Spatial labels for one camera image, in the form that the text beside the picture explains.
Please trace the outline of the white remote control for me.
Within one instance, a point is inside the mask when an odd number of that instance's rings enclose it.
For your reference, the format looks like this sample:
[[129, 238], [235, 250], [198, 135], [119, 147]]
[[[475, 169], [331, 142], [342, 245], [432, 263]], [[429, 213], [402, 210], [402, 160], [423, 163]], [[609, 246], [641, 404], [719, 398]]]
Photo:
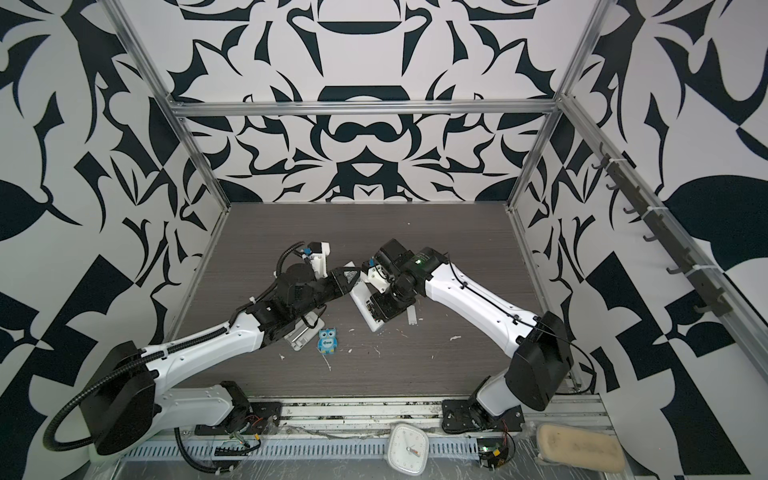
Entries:
[[[346, 266], [355, 265], [353, 262], [348, 262]], [[354, 289], [350, 292], [350, 295], [370, 330], [372, 332], [377, 332], [385, 324], [385, 322], [383, 320], [375, 319], [370, 311], [373, 300], [373, 292], [369, 289], [369, 287], [372, 286], [366, 283], [366, 273], [369, 267], [370, 266], [363, 266], [362, 269], [360, 269], [360, 280]]]

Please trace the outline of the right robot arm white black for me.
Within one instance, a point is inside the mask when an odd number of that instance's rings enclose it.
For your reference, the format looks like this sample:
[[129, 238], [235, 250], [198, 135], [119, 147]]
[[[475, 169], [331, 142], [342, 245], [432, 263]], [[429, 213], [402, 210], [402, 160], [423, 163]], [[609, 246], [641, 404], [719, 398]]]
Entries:
[[573, 367], [561, 318], [504, 300], [462, 272], [447, 253], [431, 247], [413, 252], [392, 239], [362, 264], [361, 280], [374, 289], [360, 306], [370, 325], [394, 319], [421, 296], [467, 320], [503, 351], [510, 360], [507, 369], [474, 394], [492, 417], [522, 405], [545, 410]]

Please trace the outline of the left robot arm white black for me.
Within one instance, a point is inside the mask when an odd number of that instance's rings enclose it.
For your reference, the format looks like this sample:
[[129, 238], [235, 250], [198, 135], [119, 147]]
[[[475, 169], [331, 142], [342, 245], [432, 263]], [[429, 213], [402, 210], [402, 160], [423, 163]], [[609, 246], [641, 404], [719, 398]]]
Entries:
[[241, 428], [249, 404], [234, 382], [193, 389], [180, 383], [277, 342], [310, 312], [349, 294], [360, 276], [355, 267], [337, 267], [316, 278], [310, 266], [296, 264], [278, 276], [270, 292], [250, 299], [220, 325], [154, 347], [139, 348], [131, 341], [114, 347], [79, 406], [91, 437], [90, 458], [120, 456], [170, 428]]

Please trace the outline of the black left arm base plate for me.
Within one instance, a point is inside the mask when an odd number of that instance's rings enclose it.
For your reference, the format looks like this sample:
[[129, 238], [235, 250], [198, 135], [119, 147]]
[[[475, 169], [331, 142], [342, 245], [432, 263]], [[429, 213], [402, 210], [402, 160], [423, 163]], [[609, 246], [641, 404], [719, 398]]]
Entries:
[[248, 407], [236, 405], [218, 425], [196, 425], [197, 436], [228, 435], [235, 432], [251, 435], [264, 434], [281, 422], [283, 404], [279, 401], [251, 402]]

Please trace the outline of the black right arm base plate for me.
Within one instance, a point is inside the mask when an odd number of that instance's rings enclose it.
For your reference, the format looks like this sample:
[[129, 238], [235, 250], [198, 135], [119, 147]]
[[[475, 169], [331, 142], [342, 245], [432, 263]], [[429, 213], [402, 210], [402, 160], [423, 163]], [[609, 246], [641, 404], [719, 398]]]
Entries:
[[521, 432], [525, 423], [522, 408], [513, 407], [503, 415], [493, 416], [476, 400], [446, 399], [441, 402], [441, 429], [446, 434], [498, 431]]

